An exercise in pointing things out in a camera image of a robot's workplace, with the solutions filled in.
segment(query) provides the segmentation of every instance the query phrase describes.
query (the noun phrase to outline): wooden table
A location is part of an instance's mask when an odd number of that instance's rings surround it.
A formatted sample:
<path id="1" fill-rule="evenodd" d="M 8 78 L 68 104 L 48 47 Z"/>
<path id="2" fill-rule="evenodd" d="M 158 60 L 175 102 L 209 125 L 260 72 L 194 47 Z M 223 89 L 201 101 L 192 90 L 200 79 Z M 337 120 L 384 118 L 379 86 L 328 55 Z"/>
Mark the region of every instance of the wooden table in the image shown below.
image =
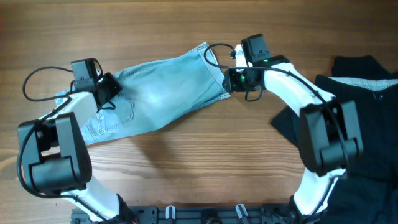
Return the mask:
<path id="1" fill-rule="evenodd" d="M 398 3 L 387 1 L 3 0 L 0 5 L 0 223 L 68 223 L 74 207 L 23 191 L 16 179 L 16 129 L 54 107 L 27 101 L 21 86 L 34 69 L 94 57 L 106 71 L 172 58 L 198 44 L 263 33 L 304 76 L 328 74 L 335 55 L 371 54 L 397 69 Z M 216 49 L 234 65 L 228 50 Z M 71 74 L 37 74 L 28 94 L 52 96 Z M 300 184 L 297 148 L 269 121 L 285 106 L 266 93 L 246 103 L 233 94 L 154 133 L 90 146 L 94 175 L 130 205 L 287 202 Z"/>

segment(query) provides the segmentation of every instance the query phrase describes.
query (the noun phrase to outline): light blue jeans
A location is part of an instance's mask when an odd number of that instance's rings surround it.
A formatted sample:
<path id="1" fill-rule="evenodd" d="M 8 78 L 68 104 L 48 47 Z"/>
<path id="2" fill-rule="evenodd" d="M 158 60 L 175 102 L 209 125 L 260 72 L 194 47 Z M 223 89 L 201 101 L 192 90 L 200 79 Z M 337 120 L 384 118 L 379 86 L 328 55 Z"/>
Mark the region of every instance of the light blue jeans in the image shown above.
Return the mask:
<path id="1" fill-rule="evenodd" d="M 177 58 L 143 63 L 115 73 L 123 89 L 81 133 L 87 145 L 158 130 L 186 113 L 230 97 L 224 75 L 205 62 L 206 42 Z M 207 58 L 217 63 L 212 51 Z M 67 90 L 57 93 L 65 94 Z M 56 100 L 59 105 L 62 99 Z"/>

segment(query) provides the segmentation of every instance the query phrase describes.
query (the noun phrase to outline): black cable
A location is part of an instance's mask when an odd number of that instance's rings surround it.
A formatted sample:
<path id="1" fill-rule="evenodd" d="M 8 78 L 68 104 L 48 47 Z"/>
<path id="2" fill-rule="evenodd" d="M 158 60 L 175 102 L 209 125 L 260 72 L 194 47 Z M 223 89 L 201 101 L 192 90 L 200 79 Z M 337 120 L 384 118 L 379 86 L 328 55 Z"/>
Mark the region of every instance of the black cable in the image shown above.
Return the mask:
<path id="1" fill-rule="evenodd" d="M 234 47 L 232 47 L 229 44 L 224 44 L 224 43 L 216 43 L 216 44 L 212 44 L 210 46 L 208 46 L 204 52 L 204 58 L 205 61 L 207 63 L 209 63 L 210 65 L 214 66 L 214 67 L 218 67 L 218 68 L 225 68 L 225 69 L 253 69 L 253 70 L 272 70 L 272 71 L 276 71 L 276 72 L 281 72 L 284 73 L 288 76 L 291 76 L 293 78 L 295 78 L 296 80 L 298 80 L 299 82 L 301 82 L 305 87 L 307 87 L 321 102 L 322 102 L 322 106 L 324 107 L 324 109 L 326 109 L 326 111 L 328 112 L 328 114 L 330 115 L 330 118 L 332 120 L 332 122 L 335 124 L 337 132 L 338 132 L 338 137 L 340 140 L 340 144 L 341 144 L 341 150 L 343 151 L 343 157 L 345 160 L 345 168 L 346 168 L 346 175 L 350 174 L 350 168 L 349 168 L 349 160 L 348 160 L 348 154 L 347 154 L 347 150 L 346 150 L 346 146 L 344 143 L 344 137 L 343 137 L 343 132 L 341 131 L 340 125 L 338 123 L 338 120 L 334 114 L 334 112 L 332 112 L 332 110 L 328 107 L 327 102 L 322 98 L 322 96 L 319 94 L 319 92 L 317 92 L 316 90 L 314 90 L 306 81 L 302 80 L 300 77 L 294 75 L 292 72 L 287 72 L 283 69 L 279 69 L 279 68 L 271 68 L 271 67 L 235 67 L 235 66 L 226 66 L 226 65 L 217 65 L 215 63 L 212 63 L 211 61 L 209 61 L 207 59 L 206 53 L 207 51 L 209 51 L 212 47 L 216 47 L 216 46 L 226 46 L 229 47 L 230 49 L 232 49 L 232 51 L 234 53 L 235 49 Z M 323 197 L 321 198 L 321 200 L 319 201 L 318 205 L 315 207 L 314 211 L 312 211 L 312 213 L 308 216 L 308 218 L 306 220 L 308 220 L 310 217 L 314 216 L 317 211 L 319 210 L 319 208 L 323 205 L 323 203 L 325 202 L 327 195 L 329 194 L 329 191 L 331 190 L 331 186 L 333 185 L 335 179 L 337 177 L 333 177 L 333 181 L 331 180 L 328 184 L 327 189 L 325 190 L 325 193 L 323 194 Z"/>
<path id="2" fill-rule="evenodd" d="M 101 110 L 115 110 L 115 109 L 116 109 L 116 105 L 115 105 L 114 103 L 112 103 L 111 100 L 108 100 L 108 103 L 109 103 L 112 107 L 101 108 Z"/>
<path id="3" fill-rule="evenodd" d="M 49 114 L 47 114 L 47 115 L 45 115 L 43 118 L 39 119 L 36 123 L 34 123 L 33 127 L 28 131 L 26 137 L 24 138 L 24 140 L 23 140 L 23 142 L 22 142 L 22 144 L 21 144 L 21 148 L 19 149 L 19 153 L 18 153 L 18 157 L 17 157 L 17 176 L 18 176 L 19 182 L 21 183 L 22 187 L 23 187 L 28 193 L 32 194 L 33 196 L 36 196 L 36 197 L 39 197 L 39 198 L 44 198 L 44 199 L 56 199 L 56 198 L 62 198 L 62 199 L 69 198 L 69 199 L 72 199 L 72 200 L 74 200 L 76 203 L 80 203 L 83 207 L 85 207 L 85 208 L 86 208 L 87 210 L 89 210 L 91 213 L 93 213 L 93 214 L 95 214 L 96 216 L 98 216 L 100 219 L 103 220 L 104 223 L 108 223 L 108 222 L 107 222 L 107 219 L 106 219 L 104 216 L 102 216 L 98 211 L 92 209 L 90 206 L 88 206 L 88 205 L 87 205 L 84 201 L 82 201 L 80 198 L 78 198 L 78 197 L 76 197 L 76 196 L 72 196 L 72 195 L 44 195 L 44 194 L 40 194 L 40 193 L 37 192 L 36 190 L 30 188 L 30 187 L 26 184 L 25 179 L 23 178 L 23 175 L 22 175 L 22 156 L 23 156 L 23 154 L 24 154 L 24 151 L 25 151 L 25 148 L 26 148 L 26 144 L 27 144 L 29 138 L 32 136 L 32 134 L 33 134 L 33 132 L 35 131 L 35 129 L 36 129 L 38 126 L 42 125 L 42 123 L 43 123 L 47 118 L 49 118 L 49 117 L 51 117 L 51 116 L 57 114 L 62 108 L 64 108 L 67 104 L 69 104 L 70 100 L 72 100 L 72 99 L 70 98 L 69 95 L 71 95 L 72 93 L 75 93 L 75 92 L 72 91 L 73 83 L 74 83 L 74 80 L 73 80 L 73 81 L 70 83 L 70 92 L 67 93 L 67 94 L 65 94 L 65 95 L 62 95 L 62 96 L 53 96 L 53 97 L 43 98 L 43 99 L 32 99 L 32 98 L 29 98 L 29 97 L 26 95 L 26 92 L 25 92 L 25 86 L 26 86 L 26 83 L 27 83 L 27 81 L 29 80 L 29 78 L 30 78 L 33 74 L 35 74 L 36 72 L 38 72 L 38 71 L 40 71 L 40 70 L 50 69 L 50 68 L 59 69 L 59 70 L 64 70 L 64 71 L 67 71 L 67 72 L 72 72 L 72 71 L 69 70 L 69 69 L 60 68 L 60 67 L 54 67 L 54 66 L 42 67 L 42 68 L 38 68 L 38 69 L 34 70 L 32 73 L 30 73 L 30 74 L 26 77 L 26 79 L 25 79 L 25 81 L 24 81 L 24 84 L 23 84 L 23 86 L 22 86 L 22 92 L 23 92 L 25 98 L 27 98 L 29 101 L 34 101 L 34 102 L 41 102 L 41 101 L 47 101 L 47 100 L 54 100 L 54 99 L 57 99 L 57 98 L 67 98 L 67 100 L 66 100 L 65 102 L 63 102 L 63 103 L 62 103 L 60 106 L 58 106 L 57 108 L 53 109 Z"/>
<path id="4" fill-rule="evenodd" d="M 52 97 L 42 98 L 42 99 L 33 99 L 33 98 L 30 98 L 29 96 L 27 96 L 26 90 L 25 90 L 27 81 L 28 81 L 28 80 L 31 78 L 31 76 L 34 75 L 36 72 L 41 71 L 41 70 L 45 70 L 45 69 L 58 69 L 58 70 L 66 71 L 66 72 L 73 72 L 72 70 L 69 70 L 69 69 L 66 69 L 66 68 L 61 68 L 61 67 L 56 67 L 56 66 L 41 67 L 41 68 L 38 68 L 38 69 L 34 70 L 33 72 L 31 72 L 31 73 L 26 77 L 24 83 L 22 84 L 22 93 L 24 94 L 24 97 L 25 97 L 27 100 L 33 101 L 33 102 L 43 102 L 43 101 L 47 101 L 47 100 L 55 100 L 55 99 L 58 99 L 58 98 L 65 98 L 65 97 L 67 97 L 68 95 L 71 95 L 71 94 L 73 93 L 73 92 L 71 91 L 71 92 L 69 92 L 69 93 L 67 93 L 67 94 L 65 94 L 65 95 L 62 95 L 62 96 L 52 96 Z"/>
<path id="5" fill-rule="evenodd" d="M 102 77 L 104 76 L 103 75 L 103 73 L 104 73 L 104 71 L 102 70 L 102 66 L 101 66 L 101 64 L 97 61 L 97 59 L 95 59 L 94 58 L 94 61 L 96 62 L 96 64 L 99 66 L 99 69 L 101 70 L 101 73 L 100 73 L 100 75 L 98 75 L 98 77 L 97 77 L 97 82 L 100 80 L 100 79 L 102 79 Z"/>
<path id="6" fill-rule="evenodd" d="M 317 214 L 319 208 L 323 205 L 323 203 L 325 202 L 326 198 L 328 197 L 328 195 L 329 195 L 329 193 L 330 193 L 330 190 L 331 190 L 331 186 L 333 186 L 333 184 L 335 183 L 335 180 L 338 179 L 338 178 L 340 178 L 340 177 L 342 177 L 342 175 L 337 175 L 337 176 L 330 177 L 330 181 L 329 181 L 329 183 L 328 183 L 328 185 L 327 185 L 327 187 L 326 187 L 326 190 L 324 191 L 324 193 L 323 193 L 323 195 L 322 195 L 321 200 L 319 200 L 317 206 L 315 206 L 315 208 L 312 210 L 312 212 L 311 212 L 307 217 L 305 217 L 305 218 L 302 220 L 301 224 L 304 224 L 304 223 L 306 223 L 306 222 L 309 222 L 310 219 L 311 219 L 312 217 L 314 217 L 315 214 Z"/>
<path id="7" fill-rule="evenodd" d="M 266 91 L 265 89 L 261 88 L 261 92 L 260 92 L 259 97 L 257 97 L 256 99 L 253 99 L 253 100 L 248 100 L 248 96 L 249 96 L 249 93 L 250 93 L 250 90 L 248 90 L 248 91 L 246 91 L 246 94 L 244 95 L 244 99 L 245 99 L 247 102 L 254 102 L 254 101 L 256 101 L 256 100 L 260 100 L 260 99 L 262 98 L 262 96 L 263 96 L 263 94 L 264 94 L 265 91 Z"/>

